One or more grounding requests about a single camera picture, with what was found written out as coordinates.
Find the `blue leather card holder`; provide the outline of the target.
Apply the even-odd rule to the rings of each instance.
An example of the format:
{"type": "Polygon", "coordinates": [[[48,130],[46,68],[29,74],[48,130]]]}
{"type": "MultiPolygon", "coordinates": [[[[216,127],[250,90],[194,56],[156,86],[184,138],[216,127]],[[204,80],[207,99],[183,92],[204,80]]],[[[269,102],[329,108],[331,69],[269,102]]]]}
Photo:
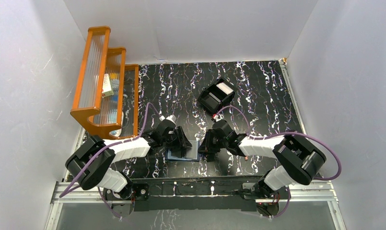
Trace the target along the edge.
{"type": "Polygon", "coordinates": [[[199,152],[198,148],[200,142],[197,140],[190,140],[192,147],[188,147],[186,149],[178,150],[175,152],[171,152],[171,150],[167,150],[165,154],[165,159],[168,161],[199,161],[199,152]]]}

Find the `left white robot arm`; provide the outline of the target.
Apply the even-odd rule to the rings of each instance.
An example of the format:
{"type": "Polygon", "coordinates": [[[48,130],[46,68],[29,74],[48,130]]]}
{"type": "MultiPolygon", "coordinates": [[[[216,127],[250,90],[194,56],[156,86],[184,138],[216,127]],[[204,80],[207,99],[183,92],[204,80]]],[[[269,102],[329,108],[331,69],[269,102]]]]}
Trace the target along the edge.
{"type": "Polygon", "coordinates": [[[184,157],[194,145],[181,126],[166,118],[156,128],[122,141],[91,136],[66,161],[65,167],[83,190],[101,187],[128,199],[133,192],[132,181],[111,164],[130,158],[144,158],[151,149],[164,147],[178,157],[184,157]]]}

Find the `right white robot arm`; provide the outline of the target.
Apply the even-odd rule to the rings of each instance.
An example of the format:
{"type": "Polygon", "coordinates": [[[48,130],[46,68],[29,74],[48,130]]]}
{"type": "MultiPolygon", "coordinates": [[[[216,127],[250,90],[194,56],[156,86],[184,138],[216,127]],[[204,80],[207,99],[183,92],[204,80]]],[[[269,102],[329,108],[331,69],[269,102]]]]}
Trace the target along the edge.
{"type": "Polygon", "coordinates": [[[265,198],[273,198],[280,188],[293,183],[309,185],[327,158],[305,135],[288,132],[271,138],[236,133],[225,120],[207,130],[200,153],[217,153],[226,149],[232,155],[275,158],[280,166],[268,171],[256,185],[265,198]]]}

